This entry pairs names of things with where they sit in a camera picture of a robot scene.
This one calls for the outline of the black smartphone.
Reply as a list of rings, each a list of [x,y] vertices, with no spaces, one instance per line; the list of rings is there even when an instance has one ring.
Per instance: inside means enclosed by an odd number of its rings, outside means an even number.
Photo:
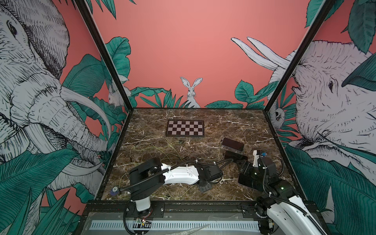
[[[238,153],[235,153],[235,152],[231,152],[231,151],[226,151],[225,154],[224,154],[224,158],[225,159],[233,159],[234,162],[236,161],[243,161],[243,160],[248,160],[248,157],[245,156],[245,155],[242,155],[242,154],[238,154]]]

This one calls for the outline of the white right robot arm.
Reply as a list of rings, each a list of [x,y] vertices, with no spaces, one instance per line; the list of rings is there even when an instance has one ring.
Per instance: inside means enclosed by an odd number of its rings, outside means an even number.
[[[255,213],[269,219],[286,235],[326,235],[295,188],[280,178],[274,161],[267,156],[251,163],[238,163],[239,184],[264,193],[256,199]]]

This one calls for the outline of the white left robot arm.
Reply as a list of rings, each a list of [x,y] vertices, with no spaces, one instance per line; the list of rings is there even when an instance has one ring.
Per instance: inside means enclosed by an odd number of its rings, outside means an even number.
[[[198,185],[204,193],[212,189],[212,182],[222,179],[224,166],[233,160],[223,160],[214,164],[188,160],[174,166],[161,162],[160,158],[152,158],[129,171],[130,185],[115,186],[111,189],[112,196],[130,192],[130,200],[135,203],[137,212],[151,209],[150,196],[161,186],[167,184]]]

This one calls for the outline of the blue smartphone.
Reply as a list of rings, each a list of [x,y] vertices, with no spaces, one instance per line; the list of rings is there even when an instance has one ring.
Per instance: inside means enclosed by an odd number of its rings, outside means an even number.
[[[221,145],[225,149],[230,149],[230,150],[234,150],[234,151],[237,151],[237,152],[243,152],[243,150],[244,150],[244,144],[243,143],[229,139],[229,138],[223,138],[223,140],[221,141]]]

